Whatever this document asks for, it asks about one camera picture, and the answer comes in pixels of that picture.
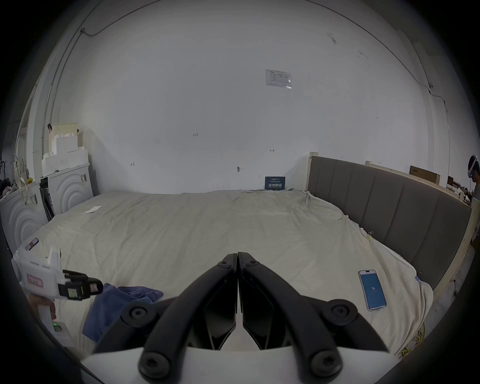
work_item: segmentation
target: blue sign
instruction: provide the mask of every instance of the blue sign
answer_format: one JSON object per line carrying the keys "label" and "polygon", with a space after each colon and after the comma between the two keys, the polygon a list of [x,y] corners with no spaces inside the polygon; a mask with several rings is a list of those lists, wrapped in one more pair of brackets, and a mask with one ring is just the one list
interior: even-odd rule
{"label": "blue sign", "polygon": [[285,176],[265,177],[265,189],[271,191],[280,191],[285,189]]}

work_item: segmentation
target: white appliance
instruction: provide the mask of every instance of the white appliance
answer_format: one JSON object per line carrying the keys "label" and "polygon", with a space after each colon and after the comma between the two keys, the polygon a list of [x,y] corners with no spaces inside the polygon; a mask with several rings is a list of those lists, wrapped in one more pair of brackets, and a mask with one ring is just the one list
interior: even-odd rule
{"label": "white appliance", "polygon": [[48,180],[46,192],[55,215],[67,212],[70,208],[93,197],[88,174],[89,165],[86,163],[67,168],[46,177]]}
{"label": "white appliance", "polygon": [[5,196],[0,201],[0,217],[8,246],[14,253],[24,240],[48,222],[38,183]]}

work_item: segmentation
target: blue towel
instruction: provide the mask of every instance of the blue towel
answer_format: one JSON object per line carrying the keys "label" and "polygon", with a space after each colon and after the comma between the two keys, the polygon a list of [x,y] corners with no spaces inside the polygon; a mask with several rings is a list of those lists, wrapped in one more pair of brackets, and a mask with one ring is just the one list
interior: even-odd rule
{"label": "blue towel", "polygon": [[145,287],[115,287],[103,285],[103,292],[97,296],[88,312],[82,333],[98,342],[108,327],[121,315],[123,308],[132,301],[153,303],[163,296],[156,289]]}

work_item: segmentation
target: smartphone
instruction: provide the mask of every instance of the smartphone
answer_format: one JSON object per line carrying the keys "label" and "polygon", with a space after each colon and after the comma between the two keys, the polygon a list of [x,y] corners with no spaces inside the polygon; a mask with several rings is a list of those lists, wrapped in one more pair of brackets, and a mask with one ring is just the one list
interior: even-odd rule
{"label": "smartphone", "polygon": [[386,307],[387,302],[385,301],[384,292],[375,270],[367,269],[366,271],[359,271],[359,276],[363,295],[367,302],[367,309],[369,311],[375,311]]}

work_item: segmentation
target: gray upholstered headboard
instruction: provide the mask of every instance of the gray upholstered headboard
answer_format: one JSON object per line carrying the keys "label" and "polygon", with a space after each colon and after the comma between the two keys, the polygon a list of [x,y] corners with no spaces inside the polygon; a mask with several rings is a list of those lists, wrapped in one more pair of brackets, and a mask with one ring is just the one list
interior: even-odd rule
{"label": "gray upholstered headboard", "polygon": [[471,211],[455,197],[420,181],[326,157],[312,157],[308,190],[373,232],[432,288],[450,266]]}

